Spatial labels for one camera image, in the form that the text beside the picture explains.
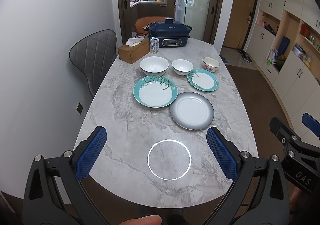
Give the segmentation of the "person's left hand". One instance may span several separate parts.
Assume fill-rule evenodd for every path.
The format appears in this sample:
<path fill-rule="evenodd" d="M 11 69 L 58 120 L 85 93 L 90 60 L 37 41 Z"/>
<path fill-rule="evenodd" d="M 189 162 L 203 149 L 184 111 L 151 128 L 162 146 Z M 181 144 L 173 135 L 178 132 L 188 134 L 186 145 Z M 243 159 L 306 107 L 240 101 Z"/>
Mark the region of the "person's left hand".
<path fill-rule="evenodd" d="M 161 225 L 162 219 L 159 215 L 149 215 L 121 222 L 120 225 Z"/>

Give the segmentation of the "person's right hand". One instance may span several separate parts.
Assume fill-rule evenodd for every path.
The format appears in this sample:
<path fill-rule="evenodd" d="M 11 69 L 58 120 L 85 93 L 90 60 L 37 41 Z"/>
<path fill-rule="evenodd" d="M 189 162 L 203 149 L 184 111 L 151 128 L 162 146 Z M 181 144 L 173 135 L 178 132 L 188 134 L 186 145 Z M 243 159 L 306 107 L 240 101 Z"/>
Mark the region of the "person's right hand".
<path fill-rule="evenodd" d="M 304 192 L 295 187 L 290 197 L 290 224 L 293 224 L 299 217 L 303 203 Z"/>

